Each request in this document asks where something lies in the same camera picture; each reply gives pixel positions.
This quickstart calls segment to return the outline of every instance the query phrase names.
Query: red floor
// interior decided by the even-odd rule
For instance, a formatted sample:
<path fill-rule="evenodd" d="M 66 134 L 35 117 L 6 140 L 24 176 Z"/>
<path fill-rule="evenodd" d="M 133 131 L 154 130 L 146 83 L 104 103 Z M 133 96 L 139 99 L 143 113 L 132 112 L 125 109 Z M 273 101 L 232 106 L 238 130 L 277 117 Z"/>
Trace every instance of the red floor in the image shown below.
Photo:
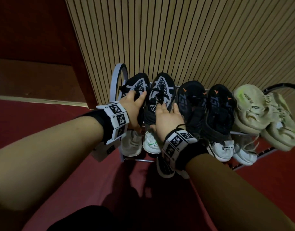
<path fill-rule="evenodd" d="M 0 101 L 0 148 L 88 111 L 83 107 Z M 275 152 L 237 171 L 295 222 L 295 149 Z M 163 179 L 155 164 L 102 163 L 87 157 L 40 207 L 24 231 L 46 230 L 88 205 L 104 205 L 136 230 L 215 230 L 188 180 Z"/>

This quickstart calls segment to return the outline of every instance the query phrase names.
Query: wooden slat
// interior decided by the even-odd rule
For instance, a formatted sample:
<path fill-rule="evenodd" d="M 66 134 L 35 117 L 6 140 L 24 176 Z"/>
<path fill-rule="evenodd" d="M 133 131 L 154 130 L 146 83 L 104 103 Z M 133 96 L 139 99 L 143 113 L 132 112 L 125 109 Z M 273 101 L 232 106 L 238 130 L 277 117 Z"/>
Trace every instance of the wooden slat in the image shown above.
<path fill-rule="evenodd" d="M 99 103 L 112 71 L 230 90 L 295 83 L 295 0 L 66 0 Z M 292 97 L 290 89 L 280 91 Z"/>

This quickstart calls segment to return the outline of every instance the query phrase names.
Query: metal rod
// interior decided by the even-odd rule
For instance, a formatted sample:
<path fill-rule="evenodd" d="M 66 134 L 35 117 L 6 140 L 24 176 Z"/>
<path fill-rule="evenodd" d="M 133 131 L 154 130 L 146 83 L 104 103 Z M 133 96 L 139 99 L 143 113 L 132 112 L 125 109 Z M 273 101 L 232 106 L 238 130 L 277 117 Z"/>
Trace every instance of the metal rod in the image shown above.
<path fill-rule="evenodd" d="M 133 158 L 124 158 L 124 160 L 135 160 L 135 161 L 141 161 L 141 162 L 155 162 L 154 160 L 148 160 L 148 159 L 133 159 Z"/>

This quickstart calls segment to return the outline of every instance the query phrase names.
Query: black sneaker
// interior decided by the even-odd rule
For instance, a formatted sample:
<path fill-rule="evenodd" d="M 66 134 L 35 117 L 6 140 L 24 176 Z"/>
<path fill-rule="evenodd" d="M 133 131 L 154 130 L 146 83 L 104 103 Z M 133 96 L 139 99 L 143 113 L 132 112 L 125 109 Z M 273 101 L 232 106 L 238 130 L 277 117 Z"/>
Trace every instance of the black sneaker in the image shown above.
<path fill-rule="evenodd" d="M 174 176 L 175 171 L 168 165 L 162 158 L 161 153 L 157 155 L 156 166 L 158 174 L 163 178 L 171 178 Z"/>
<path fill-rule="evenodd" d="M 134 100 L 137 100 L 139 96 L 147 91 L 147 88 L 150 86 L 150 80 L 145 73 L 138 73 L 134 77 L 131 77 L 126 84 L 120 86 L 119 89 L 122 92 L 122 97 L 125 97 L 130 90 L 134 90 L 136 95 L 134 96 Z M 144 103 L 138 114 L 138 123 L 142 125 L 144 118 Z"/>
<path fill-rule="evenodd" d="M 206 111 L 206 91 L 198 81 L 188 81 L 180 86 L 175 102 L 184 118 L 186 130 L 198 138 Z"/>
<path fill-rule="evenodd" d="M 166 73 L 159 73 L 147 94 L 144 122 L 149 125 L 155 124 L 155 109 L 158 103 L 163 104 L 165 102 L 167 109 L 170 111 L 175 94 L 176 88 L 172 78 Z"/>
<path fill-rule="evenodd" d="M 215 143 L 227 140 L 234 124 L 235 105 L 232 93 L 224 85 L 214 85 L 208 92 L 201 136 Z"/>

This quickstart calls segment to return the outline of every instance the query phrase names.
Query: person's leg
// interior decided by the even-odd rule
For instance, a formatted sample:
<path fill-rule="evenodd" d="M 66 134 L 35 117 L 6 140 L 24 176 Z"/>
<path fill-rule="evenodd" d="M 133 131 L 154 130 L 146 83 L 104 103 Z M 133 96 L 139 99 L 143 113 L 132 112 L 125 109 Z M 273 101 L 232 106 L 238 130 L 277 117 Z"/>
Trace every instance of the person's leg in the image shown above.
<path fill-rule="evenodd" d="M 120 230 L 118 220 L 104 206 L 87 206 L 51 225 L 55 230 Z"/>

